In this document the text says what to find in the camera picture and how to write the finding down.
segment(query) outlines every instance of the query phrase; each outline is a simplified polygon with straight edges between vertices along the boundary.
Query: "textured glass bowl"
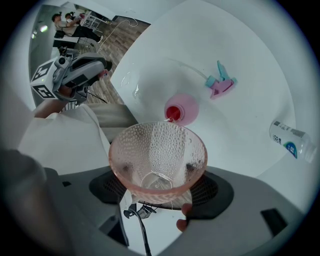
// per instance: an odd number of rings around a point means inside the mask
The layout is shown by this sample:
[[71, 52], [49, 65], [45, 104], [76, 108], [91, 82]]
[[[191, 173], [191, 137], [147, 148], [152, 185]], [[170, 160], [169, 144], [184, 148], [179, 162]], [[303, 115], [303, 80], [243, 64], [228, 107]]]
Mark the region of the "textured glass bowl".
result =
[[133, 125], [112, 142], [109, 162], [120, 182], [141, 201], [163, 204], [181, 196], [202, 176], [203, 141], [171, 122]]

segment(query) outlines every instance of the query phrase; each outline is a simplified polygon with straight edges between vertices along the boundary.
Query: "wooden floor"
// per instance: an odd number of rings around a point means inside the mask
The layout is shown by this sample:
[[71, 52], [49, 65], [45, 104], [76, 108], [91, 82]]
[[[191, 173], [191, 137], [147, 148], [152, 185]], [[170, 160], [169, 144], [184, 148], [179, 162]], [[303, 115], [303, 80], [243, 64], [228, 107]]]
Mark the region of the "wooden floor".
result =
[[[102, 55], [107, 61], [112, 62], [112, 69], [109, 71], [107, 76], [105, 76], [102, 80], [95, 82], [92, 87], [89, 88], [94, 92], [94, 94], [101, 99], [104, 99], [107, 103], [124, 104], [123, 100], [120, 98], [119, 94], [110, 82], [110, 78], [130, 46], [142, 34], [142, 32], [149, 27], [148, 24], [142, 22], [138, 22], [138, 26], [136, 27], [131, 27], [129, 22], [125, 20], [129, 20], [132, 26], [137, 24], [134, 19], [118, 17], [112, 22], [111, 25], [101, 23], [98, 27], [98, 29], [102, 31], [104, 35], [104, 39], [102, 40], [103, 42], [111, 34], [115, 27], [122, 22], [114, 30], [112, 35], [104, 42], [101, 47], [101, 51], [99, 52], [99, 54]], [[84, 43], [82, 40], [76, 45], [75, 49], [80, 50], [81, 54], [87, 52], [97, 52], [102, 44], [102, 42], [97, 44], [95, 41], [90, 39], [88, 42], [93, 43], [95, 49], [88, 43]], [[103, 101], [88, 95], [86, 103], [103, 103]]]

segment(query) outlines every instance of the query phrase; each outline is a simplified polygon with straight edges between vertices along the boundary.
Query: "white shirt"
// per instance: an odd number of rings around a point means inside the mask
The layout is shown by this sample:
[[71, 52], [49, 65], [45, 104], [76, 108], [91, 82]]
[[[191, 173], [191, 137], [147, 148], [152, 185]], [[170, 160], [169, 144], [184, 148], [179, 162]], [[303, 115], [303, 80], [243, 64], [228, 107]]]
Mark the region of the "white shirt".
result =
[[59, 175], [109, 165], [110, 143], [94, 112], [85, 104], [44, 118], [34, 118], [18, 150]]

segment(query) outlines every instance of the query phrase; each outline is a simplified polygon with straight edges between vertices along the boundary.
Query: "plastic bottle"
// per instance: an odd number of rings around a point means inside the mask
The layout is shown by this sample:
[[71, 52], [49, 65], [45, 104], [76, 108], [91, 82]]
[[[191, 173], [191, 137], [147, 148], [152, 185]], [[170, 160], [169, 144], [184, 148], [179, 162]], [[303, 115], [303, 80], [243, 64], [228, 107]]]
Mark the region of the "plastic bottle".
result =
[[199, 114], [199, 105], [190, 94], [181, 93], [172, 96], [164, 106], [164, 116], [169, 122], [180, 126], [191, 124]]
[[273, 141], [284, 146], [296, 159], [305, 159], [309, 163], [314, 159], [317, 147], [311, 142], [307, 133], [275, 121], [270, 127], [269, 135]]

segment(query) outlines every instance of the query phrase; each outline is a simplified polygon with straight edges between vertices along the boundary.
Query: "black pants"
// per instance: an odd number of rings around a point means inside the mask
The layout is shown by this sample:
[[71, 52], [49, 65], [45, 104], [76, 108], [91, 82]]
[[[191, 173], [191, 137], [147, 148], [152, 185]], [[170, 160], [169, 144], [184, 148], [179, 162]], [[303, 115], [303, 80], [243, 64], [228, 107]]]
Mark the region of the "black pants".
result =
[[78, 26], [72, 35], [73, 38], [90, 38], [96, 42], [100, 41], [100, 37], [96, 35], [92, 29], [85, 26]]

